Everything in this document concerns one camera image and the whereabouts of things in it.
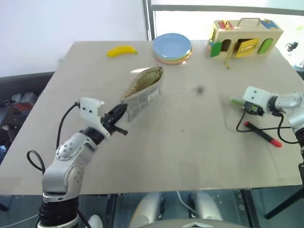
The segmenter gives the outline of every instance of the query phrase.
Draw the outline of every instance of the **marker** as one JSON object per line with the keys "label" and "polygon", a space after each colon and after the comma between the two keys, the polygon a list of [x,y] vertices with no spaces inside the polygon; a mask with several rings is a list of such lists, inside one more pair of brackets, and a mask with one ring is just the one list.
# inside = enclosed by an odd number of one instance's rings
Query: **marker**
{"label": "marker", "polygon": [[276,147],[282,147],[281,142],[279,142],[278,140],[274,139],[270,135],[266,134],[261,129],[259,129],[256,126],[254,126],[252,123],[245,122],[244,124],[245,124],[246,127],[248,127],[249,129],[253,130],[255,133],[257,133],[259,136],[261,136],[263,139],[267,140],[268,142],[270,142],[274,146],[276,146]]}

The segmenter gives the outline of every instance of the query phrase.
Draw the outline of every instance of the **yellow door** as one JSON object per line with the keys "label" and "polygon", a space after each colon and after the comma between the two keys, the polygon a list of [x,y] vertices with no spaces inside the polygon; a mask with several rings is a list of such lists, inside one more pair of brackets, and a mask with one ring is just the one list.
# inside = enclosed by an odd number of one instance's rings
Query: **yellow door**
{"label": "yellow door", "polygon": [[238,48],[236,58],[241,58],[251,54],[253,50],[256,48],[258,41],[259,39],[256,38],[242,42]]}

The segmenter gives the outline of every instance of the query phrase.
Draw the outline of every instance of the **yellow banana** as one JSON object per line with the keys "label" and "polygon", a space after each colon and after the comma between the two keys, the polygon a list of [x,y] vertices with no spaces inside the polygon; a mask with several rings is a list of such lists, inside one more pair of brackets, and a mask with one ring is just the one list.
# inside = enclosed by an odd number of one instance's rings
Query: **yellow banana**
{"label": "yellow banana", "polygon": [[137,51],[136,51],[135,48],[133,48],[130,45],[117,46],[117,47],[109,50],[108,53],[106,54],[106,56],[108,56],[108,57],[115,57],[117,55],[125,54],[125,53],[137,54]]}

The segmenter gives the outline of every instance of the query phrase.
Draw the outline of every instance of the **green door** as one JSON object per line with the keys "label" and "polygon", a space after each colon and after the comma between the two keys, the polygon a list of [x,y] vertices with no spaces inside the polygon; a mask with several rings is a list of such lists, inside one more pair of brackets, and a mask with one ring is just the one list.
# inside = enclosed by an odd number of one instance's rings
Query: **green door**
{"label": "green door", "polygon": [[265,52],[267,52],[267,50],[270,48],[270,46],[272,45],[272,42],[274,40],[271,38],[268,38],[266,40],[264,40],[264,42],[262,43],[262,46],[260,47],[258,53],[259,54],[264,54]]}
{"label": "green door", "polygon": [[212,45],[210,57],[218,56],[220,54],[220,50],[222,49],[222,42],[216,42]]}

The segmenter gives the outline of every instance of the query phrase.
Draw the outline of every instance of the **stack of plates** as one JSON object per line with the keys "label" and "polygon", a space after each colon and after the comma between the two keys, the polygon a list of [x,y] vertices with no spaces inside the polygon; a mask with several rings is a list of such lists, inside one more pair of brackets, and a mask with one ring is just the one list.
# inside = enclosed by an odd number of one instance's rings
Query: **stack of plates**
{"label": "stack of plates", "polygon": [[192,53],[190,40],[177,33],[157,37],[153,42],[155,58],[165,64],[181,64]]}

